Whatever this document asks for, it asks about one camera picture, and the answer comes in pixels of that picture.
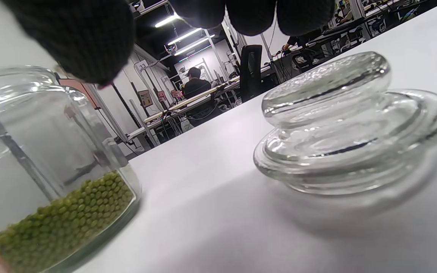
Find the person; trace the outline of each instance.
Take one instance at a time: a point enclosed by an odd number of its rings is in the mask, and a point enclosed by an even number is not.
[[[199,95],[205,91],[208,91],[212,88],[212,85],[205,80],[201,80],[201,70],[192,67],[189,69],[187,76],[189,81],[182,88],[183,95],[186,99],[190,99]],[[210,119],[220,115],[222,112],[216,107],[215,100],[212,95],[212,99],[209,102],[206,102],[198,107],[188,111],[187,116],[190,116],[192,119],[189,119],[190,124],[193,127],[199,126]]]
[[[343,19],[338,23],[339,25],[346,23],[354,18],[354,14],[351,9],[347,9],[345,5],[340,5],[341,13],[343,15]]]
[[[196,95],[203,93],[212,88],[212,85],[205,80],[201,80],[201,71],[196,67],[192,67],[189,69],[187,76],[189,81],[185,84],[182,89],[183,95],[185,98],[193,98]]]
[[[283,45],[283,51],[286,51],[287,49],[289,49],[290,46],[294,46],[296,44],[298,44],[298,46],[305,46],[307,42],[317,38],[321,35],[321,33],[321,29],[316,29],[314,31],[306,33],[305,35],[290,36],[286,44]]]
[[[306,45],[309,41],[314,40],[315,38],[317,38],[318,36],[320,36],[322,33],[321,29],[317,29],[314,31],[311,31],[309,33],[306,33],[305,35],[301,35],[301,36],[290,36],[288,41],[286,42],[286,45],[283,45],[283,52],[288,53],[288,49],[290,46],[294,46],[296,44],[298,44],[298,46],[302,46],[303,48],[306,48]],[[308,53],[300,53],[296,56],[296,62],[298,62],[298,64],[303,64],[306,62],[313,62],[312,57],[310,56],[310,54]]]
[[[340,24],[340,22],[343,20],[343,17],[338,15],[338,13],[335,13],[335,22],[337,24]]]

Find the gloved finger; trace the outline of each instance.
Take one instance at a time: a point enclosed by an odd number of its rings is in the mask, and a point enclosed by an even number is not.
[[[254,36],[272,25],[275,6],[276,0],[228,0],[227,12],[239,33]]]
[[[335,0],[277,0],[279,29],[300,36],[328,24],[335,12]]]
[[[175,12],[196,28],[213,28],[223,21],[225,0],[170,0]]]
[[[67,72],[87,83],[110,83],[134,45],[129,6],[117,0],[3,0],[23,30]]]

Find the ceiling light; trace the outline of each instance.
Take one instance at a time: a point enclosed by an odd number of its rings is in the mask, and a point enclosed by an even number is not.
[[[192,45],[189,45],[189,46],[187,46],[187,47],[184,48],[184,49],[180,49],[180,50],[178,50],[177,52],[175,52],[174,55],[175,55],[175,56],[176,56],[176,55],[180,55],[181,53],[186,52],[187,50],[190,50],[190,49],[196,47],[197,45],[200,45],[201,43],[203,43],[203,42],[205,42],[205,41],[208,41],[208,38],[207,38],[207,37],[204,37],[203,39],[198,40],[198,42],[196,42],[196,43],[194,43],[194,44],[192,44]]]
[[[184,38],[187,38],[188,36],[192,35],[193,33],[197,33],[197,32],[200,31],[200,30],[201,30],[201,28],[194,29],[194,30],[190,31],[189,33],[187,33],[187,34],[185,34],[185,35],[183,35],[183,36],[181,36],[181,37],[178,37],[178,38],[176,38],[175,40],[169,42],[168,45],[170,46],[170,45],[172,45],[172,44],[174,44],[174,43],[177,43],[177,42],[183,40]]]
[[[204,47],[204,48],[198,50],[197,52],[195,52],[195,53],[193,53],[193,54],[191,54],[191,55],[189,55],[189,56],[187,56],[187,57],[184,57],[183,59],[179,60],[178,62],[180,63],[180,62],[182,62],[182,61],[188,59],[189,57],[192,57],[193,55],[197,54],[198,52],[202,52],[202,51],[206,50],[207,48],[209,48],[209,47],[211,47],[211,46],[212,46],[212,45],[209,45],[209,46],[207,46],[207,47]]]
[[[169,17],[167,17],[166,19],[164,19],[163,21],[161,21],[161,22],[157,23],[156,25],[154,25],[154,27],[156,27],[156,28],[162,27],[162,26],[164,26],[165,24],[168,24],[168,23],[170,23],[171,21],[177,19],[178,17],[179,17],[179,16],[176,15],[176,14],[174,14],[174,15],[172,15],[172,16],[169,16]]]

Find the laboratory table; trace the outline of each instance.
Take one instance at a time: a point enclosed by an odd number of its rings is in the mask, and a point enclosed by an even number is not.
[[[390,61],[392,88],[437,93],[437,7],[340,57],[368,50]],[[393,207],[351,221],[310,218],[300,202],[310,195],[253,164],[272,129],[261,99],[133,159],[141,210],[77,272],[437,273],[437,166]]]

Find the office chair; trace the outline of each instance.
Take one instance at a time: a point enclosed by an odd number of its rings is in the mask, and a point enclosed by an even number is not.
[[[246,102],[262,92],[261,84],[262,45],[246,45],[241,54],[241,87],[242,102]]]

